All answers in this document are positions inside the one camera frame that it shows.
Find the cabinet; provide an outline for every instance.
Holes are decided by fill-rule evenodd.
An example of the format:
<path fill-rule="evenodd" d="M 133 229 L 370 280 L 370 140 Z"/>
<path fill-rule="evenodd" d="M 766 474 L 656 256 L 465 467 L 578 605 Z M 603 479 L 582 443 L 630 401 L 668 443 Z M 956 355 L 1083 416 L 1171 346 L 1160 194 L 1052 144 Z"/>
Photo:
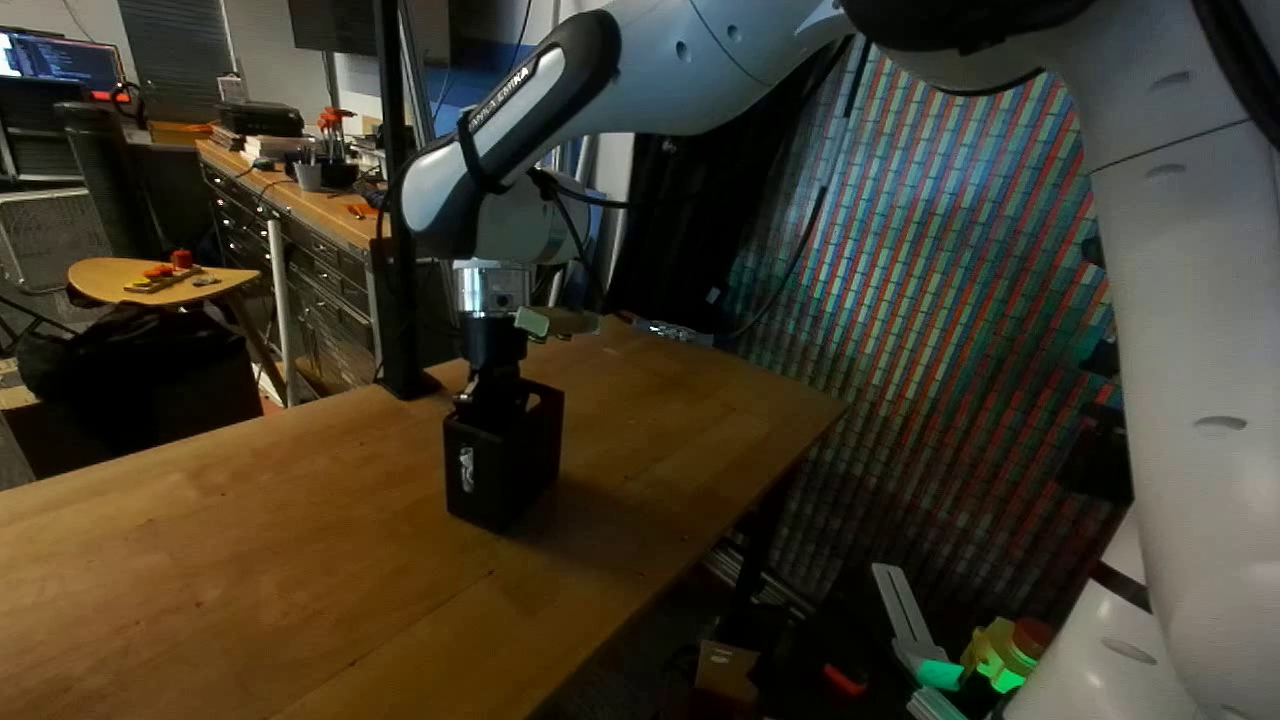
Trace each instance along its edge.
<path fill-rule="evenodd" d="M 284 404 L 372 385 L 370 240 L 376 210 L 360 194 L 306 193 L 216 144 L 201 144 L 201 176 L 222 263 L 265 271 L 244 303 L 281 360 Z"/>

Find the metal pole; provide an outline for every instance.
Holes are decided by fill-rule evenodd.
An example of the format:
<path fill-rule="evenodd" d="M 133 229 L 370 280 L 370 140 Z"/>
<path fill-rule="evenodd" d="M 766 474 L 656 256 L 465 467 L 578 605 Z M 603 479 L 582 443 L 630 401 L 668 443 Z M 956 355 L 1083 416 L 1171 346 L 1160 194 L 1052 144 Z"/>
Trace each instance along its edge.
<path fill-rule="evenodd" d="M 277 297 L 277 345 L 281 345 L 281 404 L 295 404 L 295 377 L 293 377 L 293 303 L 287 303 L 287 258 L 284 258 L 284 230 L 281 214 L 267 214 L 267 256 L 273 256 L 273 297 Z"/>
<path fill-rule="evenodd" d="M 391 395 L 412 401 L 428 395 L 434 385 L 421 360 L 421 289 L 417 289 L 417 242 L 402 218 L 402 176 L 409 162 L 406 149 L 406 64 L 402 64 L 402 0 L 376 3 L 376 32 L 381 32 L 381 92 L 384 92 L 384 162 L 387 162 L 387 193 L 384 206 L 391 214 L 387 240 L 372 249 L 372 266 L 381 280 L 381 360 L 384 385 Z"/>
<path fill-rule="evenodd" d="M 346 96 L 339 96 L 339 88 L 335 88 L 335 53 L 324 53 L 324 101 L 329 101 L 329 108 L 346 108 Z"/>

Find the white robotic arm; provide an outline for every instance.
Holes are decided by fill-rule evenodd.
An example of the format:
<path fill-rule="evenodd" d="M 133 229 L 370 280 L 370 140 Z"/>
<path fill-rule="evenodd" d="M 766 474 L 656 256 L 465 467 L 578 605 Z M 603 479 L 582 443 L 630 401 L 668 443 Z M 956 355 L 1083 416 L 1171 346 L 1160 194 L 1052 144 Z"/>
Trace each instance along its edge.
<path fill-rule="evenodd" d="M 450 224 L 479 206 L 478 178 L 505 185 L 589 131 L 700 136 L 754 108 L 837 35 L 849 35 L 849 18 L 834 0 L 603 0 L 560 24 L 534 64 L 460 125 L 456 144 L 423 150 L 406 172 L 406 224 L 435 256 L 478 256 L 478 229 Z"/>
<path fill-rule="evenodd" d="M 1151 608 L 1203 710 L 1271 715 L 1280 158 L 1197 3 L 1238 0 L 603 0 L 560 24 L 460 125 L 460 144 L 409 168 L 406 224 L 435 256 L 478 256 L 484 193 L 551 144 L 707 131 L 852 24 L 949 92 L 1061 72 L 1083 111 L 1107 242 Z M 1280 0 L 1246 7 L 1276 57 Z"/>

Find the wall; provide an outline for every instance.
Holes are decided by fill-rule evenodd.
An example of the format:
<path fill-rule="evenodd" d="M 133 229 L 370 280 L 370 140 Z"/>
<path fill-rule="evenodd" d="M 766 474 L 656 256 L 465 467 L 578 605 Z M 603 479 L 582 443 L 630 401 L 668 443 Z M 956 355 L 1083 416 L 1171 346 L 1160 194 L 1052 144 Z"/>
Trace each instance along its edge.
<path fill-rule="evenodd" d="M 412 64 L 444 67 L 453 60 L 453 7 L 450 0 L 412 0 L 409 7 L 412 41 L 423 57 L 412 57 Z M 339 102 L 356 115 L 384 115 L 381 111 L 381 60 L 376 57 L 335 57 L 335 81 L 339 81 Z"/>
<path fill-rule="evenodd" d="M 116 44 L 125 75 L 138 75 L 116 0 L 0 0 L 0 24 Z"/>
<path fill-rule="evenodd" d="M 225 10 L 250 96 L 293 102 L 311 125 L 329 102 L 324 57 L 293 49 L 287 0 L 225 0 Z"/>

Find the robotic arm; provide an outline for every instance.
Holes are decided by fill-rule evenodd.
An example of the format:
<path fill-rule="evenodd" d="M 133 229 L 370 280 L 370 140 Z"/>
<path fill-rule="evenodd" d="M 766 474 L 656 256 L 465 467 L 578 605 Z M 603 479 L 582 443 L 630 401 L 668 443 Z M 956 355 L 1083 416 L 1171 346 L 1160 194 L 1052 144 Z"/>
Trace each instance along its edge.
<path fill-rule="evenodd" d="M 513 266 L 540 249 L 484 256 L 479 201 L 582 131 L 707 131 L 852 28 L 943 92 L 1001 92 L 1039 67 L 1074 82 L 1120 318 L 1151 611 L 1200 710 L 1271 715 L 1280 158 L 1269 136 L 1280 136 L 1280 0 L 602 0 L 571 16 L 402 188 L 417 242 L 470 258 L 473 388 L 456 413 L 470 431 L 450 443 L 456 511 L 527 502 L 505 479 L 527 463 L 496 456 L 558 439 L 519 418 L 538 388 L 519 380 L 523 336 L 513 326 L 523 303 Z M 558 451 L 534 456 L 558 474 Z M 1039 691 L 1050 715 L 1126 715 L 1080 698 L 1104 694 L 1107 674 L 1064 674 L 1055 694 Z"/>

